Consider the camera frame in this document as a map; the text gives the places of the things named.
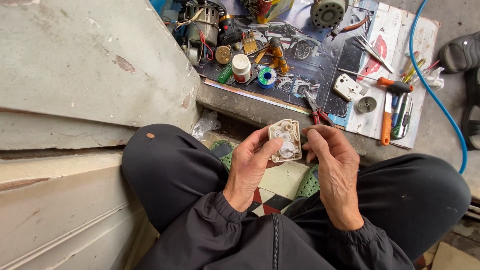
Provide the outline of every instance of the black sandal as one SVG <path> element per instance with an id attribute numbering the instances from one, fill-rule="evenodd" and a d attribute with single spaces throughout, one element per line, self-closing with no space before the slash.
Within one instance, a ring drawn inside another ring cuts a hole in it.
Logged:
<path id="1" fill-rule="evenodd" d="M 440 49 L 440 63 L 447 73 L 458 73 L 480 66 L 480 31 L 457 37 Z"/>
<path id="2" fill-rule="evenodd" d="M 480 67 L 465 73 L 468 105 L 462 117 L 462 134 L 469 150 L 480 150 Z"/>

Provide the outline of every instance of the car poster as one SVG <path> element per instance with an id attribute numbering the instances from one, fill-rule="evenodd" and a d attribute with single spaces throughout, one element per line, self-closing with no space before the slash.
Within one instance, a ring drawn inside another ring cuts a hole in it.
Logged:
<path id="1" fill-rule="evenodd" d="M 224 85 L 210 83 L 211 85 L 233 92 L 241 89 L 251 93 L 256 99 L 269 103 L 274 101 L 277 105 L 288 105 L 287 108 L 291 110 L 303 111 L 306 111 L 303 108 L 311 109 L 305 98 L 305 92 L 308 92 L 325 112 L 340 117 L 347 115 L 348 102 L 334 93 L 332 83 L 341 74 L 337 68 L 359 70 L 363 48 L 355 41 L 354 36 L 365 37 L 370 29 L 370 21 L 332 40 L 331 36 L 327 36 L 330 29 L 320 30 L 311 25 L 311 2 L 296 0 L 291 10 L 266 24 L 259 24 L 256 18 L 246 15 L 248 12 L 238 1 L 222 2 L 228 13 L 239 14 L 234 15 L 235 20 L 245 33 L 253 31 L 258 48 L 272 37 L 280 38 L 290 71 L 284 76 L 278 76 L 275 86 L 271 89 L 259 87 L 256 80 L 249 85 L 240 84 L 233 77 Z M 345 16 L 348 19 L 342 21 L 340 28 L 354 25 L 366 16 L 372 17 L 376 9 L 375 5 L 369 6 L 368 9 L 349 6 Z M 243 53 L 241 43 L 240 50 L 232 49 L 232 53 L 233 55 Z M 259 68 L 272 63 L 273 57 L 267 53 L 261 59 Z M 216 81 L 224 65 L 219 65 L 215 60 L 202 60 L 195 68 L 200 75 Z"/>

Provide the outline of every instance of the hand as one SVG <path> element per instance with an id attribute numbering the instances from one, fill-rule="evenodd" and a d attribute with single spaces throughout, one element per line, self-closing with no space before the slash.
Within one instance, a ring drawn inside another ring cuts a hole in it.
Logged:
<path id="1" fill-rule="evenodd" d="M 268 160 L 283 145 L 281 137 L 268 141 L 268 127 L 255 131 L 233 150 L 230 175 L 223 195 L 237 211 L 243 212 L 250 206 L 265 169 L 283 164 Z"/>
<path id="2" fill-rule="evenodd" d="M 357 197 L 360 157 L 339 129 L 315 125 L 302 129 L 307 162 L 318 157 L 320 199 L 332 224 L 343 231 L 363 226 Z"/>

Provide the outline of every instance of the blue hose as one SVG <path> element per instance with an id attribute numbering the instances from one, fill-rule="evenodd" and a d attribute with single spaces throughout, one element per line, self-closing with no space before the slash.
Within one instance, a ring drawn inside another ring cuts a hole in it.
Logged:
<path id="1" fill-rule="evenodd" d="M 428 0 L 423 0 L 422 4 L 420 5 L 419 7 L 419 10 L 417 11 L 417 15 L 415 16 L 415 19 L 413 20 L 413 24 L 412 24 L 412 28 L 410 30 L 410 44 L 409 44 L 409 49 L 410 49 L 410 58 L 412 60 L 412 63 L 413 63 L 413 67 L 415 68 L 415 71 L 417 72 L 419 78 L 420 78 L 420 81 L 423 83 L 423 85 L 425 86 L 425 88 L 427 88 L 427 91 L 428 93 L 430 94 L 430 96 L 432 96 L 433 100 L 435 100 L 435 102 L 437 102 L 438 106 L 442 109 L 442 111 L 444 112 L 445 116 L 448 118 L 448 120 L 450 121 L 450 123 L 452 124 L 453 126 L 453 129 L 455 129 L 455 132 L 456 132 L 456 135 L 458 136 L 458 139 L 460 139 L 460 144 L 462 146 L 462 166 L 460 167 L 460 170 L 458 171 L 460 174 L 463 173 L 463 171 L 465 170 L 465 167 L 467 166 L 467 144 L 465 143 L 465 139 L 463 138 L 463 135 L 462 135 L 462 132 L 460 131 L 460 129 L 458 128 L 458 126 L 456 125 L 455 121 L 453 120 L 452 116 L 448 113 L 447 109 L 445 108 L 445 106 L 440 102 L 440 100 L 437 98 L 437 96 L 433 93 L 432 89 L 430 88 L 430 86 L 427 84 L 427 82 L 425 81 L 425 78 L 423 77 L 421 71 L 420 71 L 420 68 L 419 66 L 417 65 L 416 61 L 415 61 L 415 57 L 413 55 L 413 34 L 415 33 L 415 27 L 417 27 L 417 21 L 419 20 L 420 18 L 420 14 L 423 10 L 423 7 L 425 6 L 425 4 L 427 3 Z"/>

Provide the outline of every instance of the white tissue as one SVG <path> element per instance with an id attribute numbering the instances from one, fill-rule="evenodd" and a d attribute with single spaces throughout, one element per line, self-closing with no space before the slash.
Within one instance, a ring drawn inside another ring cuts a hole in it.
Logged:
<path id="1" fill-rule="evenodd" d="M 428 75 L 425 78 L 425 81 L 427 81 L 427 84 L 436 87 L 438 89 L 442 89 L 445 85 L 445 82 L 443 79 L 440 78 L 440 72 L 442 72 L 444 68 L 439 67 L 436 70 L 432 71 L 430 75 Z"/>

